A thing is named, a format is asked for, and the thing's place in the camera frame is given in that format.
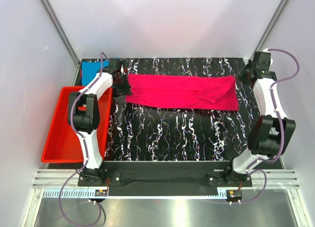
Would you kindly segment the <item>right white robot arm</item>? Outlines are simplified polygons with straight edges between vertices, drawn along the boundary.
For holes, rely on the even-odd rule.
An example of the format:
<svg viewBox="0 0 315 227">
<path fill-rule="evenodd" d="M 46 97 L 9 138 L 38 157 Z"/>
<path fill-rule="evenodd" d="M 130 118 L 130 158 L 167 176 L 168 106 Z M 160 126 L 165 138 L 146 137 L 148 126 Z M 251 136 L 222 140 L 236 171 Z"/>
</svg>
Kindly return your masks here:
<svg viewBox="0 0 315 227">
<path fill-rule="evenodd" d="M 275 163 L 285 152 L 296 129 L 296 122 L 289 119 L 282 108 L 277 85 L 292 79 L 300 70 L 290 77 L 278 79 L 270 70 L 271 52 L 269 48 L 256 51 L 238 74 L 240 80 L 250 83 L 260 117 L 249 134 L 247 148 L 229 162 L 219 177 L 229 186 L 249 181 L 260 163 Z"/>
</svg>

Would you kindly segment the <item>pink t shirt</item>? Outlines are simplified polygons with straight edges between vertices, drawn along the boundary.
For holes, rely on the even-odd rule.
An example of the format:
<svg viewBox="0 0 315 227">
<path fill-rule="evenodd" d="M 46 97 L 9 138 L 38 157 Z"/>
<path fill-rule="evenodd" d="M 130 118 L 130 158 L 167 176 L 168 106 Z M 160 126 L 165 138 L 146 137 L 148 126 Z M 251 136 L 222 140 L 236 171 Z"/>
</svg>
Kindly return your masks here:
<svg viewBox="0 0 315 227">
<path fill-rule="evenodd" d="M 166 109 L 238 111 L 236 78 L 141 75 L 128 76 L 132 95 L 126 102 Z"/>
</svg>

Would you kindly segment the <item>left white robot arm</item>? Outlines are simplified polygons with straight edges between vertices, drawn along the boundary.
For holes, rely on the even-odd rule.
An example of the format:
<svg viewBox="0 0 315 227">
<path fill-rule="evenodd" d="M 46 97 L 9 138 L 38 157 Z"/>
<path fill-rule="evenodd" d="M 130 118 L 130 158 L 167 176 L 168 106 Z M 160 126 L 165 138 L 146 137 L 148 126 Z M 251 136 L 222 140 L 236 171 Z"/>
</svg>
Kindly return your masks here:
<svg viewBox="0 0 315 227">
<path fill-rule="evenodd" d="M 131 85 L 122 60 L 110 59 L 108 66 L 101 65 L 88 85 L 78 92 L 70 93 L 68 97 L 68 124 L 80 141 L 84 158 L 83 167 L 77 173 L 89 178 L 97 186 L 106 181 L 106 173 L 101 170 L 103 158 L 97 141 L 100 124 L 98 101 L 109 88 L 115 89 L 120 96 L 131 95 Z"/>
</svg>

